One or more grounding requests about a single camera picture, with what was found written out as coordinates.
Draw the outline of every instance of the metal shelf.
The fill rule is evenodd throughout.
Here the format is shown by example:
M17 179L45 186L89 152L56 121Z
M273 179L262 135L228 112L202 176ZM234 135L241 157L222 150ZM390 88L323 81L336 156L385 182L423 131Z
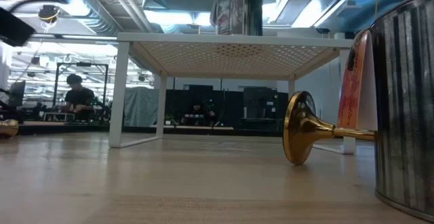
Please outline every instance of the metal shelf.
M293 80L339 56L352 40L120 33L132 54L168 77Z

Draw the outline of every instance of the black monitor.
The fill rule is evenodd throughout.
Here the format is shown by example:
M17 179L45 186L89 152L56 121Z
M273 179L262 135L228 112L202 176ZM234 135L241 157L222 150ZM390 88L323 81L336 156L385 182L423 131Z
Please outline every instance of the black monitor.
M22 99L24 98L24 90L26 88L26 81L16 82L12 84L9 89L8 105L11 107L22 106Z

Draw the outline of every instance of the white table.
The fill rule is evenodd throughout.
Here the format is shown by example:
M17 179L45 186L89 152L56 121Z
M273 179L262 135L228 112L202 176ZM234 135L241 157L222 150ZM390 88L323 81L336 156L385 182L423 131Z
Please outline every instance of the white table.
M119 33L110 147L127 147L163 137L168 77L269 79L295 81L338 57L353 43L346 39L170 35ZM121 142L123 104L129 55L161 78L157 133L152 138Z

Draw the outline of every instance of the ceiling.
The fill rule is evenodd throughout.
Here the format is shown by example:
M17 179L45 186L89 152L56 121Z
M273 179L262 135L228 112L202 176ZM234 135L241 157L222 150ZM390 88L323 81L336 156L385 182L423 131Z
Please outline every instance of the ceiling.
M0 1L5 9L20 0ZM215 29L209 24L209 14L214 0L164 0L170 10L165 10L159 1L133 0L134 5L143 12L156 31L213 35ZM369 26L374 19L376 0L286 0L298 7L298 12L281 5L283 0L263 0L263 35L280 37L318 37L332 38L335 32L358 31ZM378 0L378 15L397 5L401 0ZM38 33L69 35L106 35L115 36L117 32L142 32L132 16L120 4L119 0L71 0L69 5L60 5L59 18L54 24L47 24L38 18L43 3L21 7L15 15L31 25ZM317 27L330 29L329 35L321 35L314 28L315 23L323 20ZM73 44L30 42L22 48L14 48L9 85L15 80L27 80L27 98L52 100L56 63L74 61L108 64L108 99L113 95L114 63L117 53L116 44ZM40 56L40 64L31 64L33 56ZM128 86L153 87L153 76L144 67L137 67L134 59L128 64ZM61 67L59 93L69 88L64 82L70 73L82 74L85 85L95 89L102 96L104 75L99 68ZM139 74L146 79L138 81Z
M9 1L0 1L0 7L7 7L13 4L13 2L16 0L9 0ZM74 14L74 12L66 9L64 6L64 11L62 11L60 18L58 22L56 23L56 26L51 28L48 32L49 33L74 33L74 34L80 34L80 35L100 35L100 33L96 33L94 30L89 29L86 27L89 26L86 22L92 21L93 19L98 18L98 14L107 13L109 18L112 20L111 23L114 23L115 26L117 26L116 31L127 31L127 32L139 32L140 27L133 21L133 18L126 12L124 7L119 3L119 0L81 0L85 4L87 2L90 2L91 5L93 5L93 9L97 12L96 15L94 15L92 18L81 18L78 19L75 16L71 16ZM197 14L209 14L211 8L212 8L212 2L213 0L164 0L166 4L169 6L170 10L165 10L163 7L159 4L157 4L154 1L147 0L145 3L143 3L143 0L134 0L138 8L141 10L146 10L147 12L146 17L150 20L150 22L159 22L161 24L162 19L167 20L170 22L176 22L176 20L180 19L179 16L171 17L167 14L168 11L172 13L172 16L174 14L189 14L191 16L195 16ZM338 3L338 0L311 0L308 5L305 4L305 8L301 8L303 12L298 12L298 20L297 18L291 16L292 13L294 13L294 10L292 8L285 8L289 15L286 14L286 16L289 16L291 20L297 20L297 21L290 21L286 22L285 19L277 21L277 24L273 23L267 23L267 19L270 15L273 15L274 12L276 12L276 8L278 6L278 2L276 0L264 0L263 5L263 16L264 16L264 35L269 36L277 36L278 32L291 32L291 27L309 27L313 26L315 21L318 20L318 17L323 16L331 6L336 5ZM379 1L379 13L385 12L391 7L395 6L397 3L399 3L401 0L380 0ZM374 13L374 5L376 0L346 0L343 1L344 4L338 6L336 10L334 10L333 14L328 16L328 18L323 21L323 23L319 26L321 28L327 28L332 30L332 32L340 31L358 31L362 28L367 27L371 22L372 18L368 18L368 16L373 16ZM40 21L37 17L37 13L39 12L39 9L41 8L41 4L34 4L34 5L28 5L26 7L23 7L20 9L17 13L17 15L23 19L25 22L29 23L31 26L37 29L37 32L43 33L46 31L44 27L40 25ZM153 18L153 15L156 15L156 13L165 14L165 17L161 18ZM186 23L181 22L181 24L177 23L176 30L178 30L179 33L185 33L185 34L193 34L198 33L197 26L191 26L192 23ZM156 31L161 31L160 26L158 23L155 23L153 25ZM208 24L202 24L201 25L201 34L214 34L215 30L214 27L210 26Z

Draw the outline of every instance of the person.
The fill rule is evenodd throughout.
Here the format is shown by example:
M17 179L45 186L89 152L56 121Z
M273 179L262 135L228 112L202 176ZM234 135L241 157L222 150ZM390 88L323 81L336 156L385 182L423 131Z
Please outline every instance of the person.
M205 121L207 121L210 122L210 126L212 126L215 119L215 112L207 111L203 108L201 101L195 100L192 103L191 109L184 113L183 118L181 119L181 124L188 126L204 126Z
M66 78L67 84L71 87L66 93L65 102L66 110L75 113L75 120L88 120L93 112L91 102L94 99L94 92L81 85L82 78L79 75L72 74Z

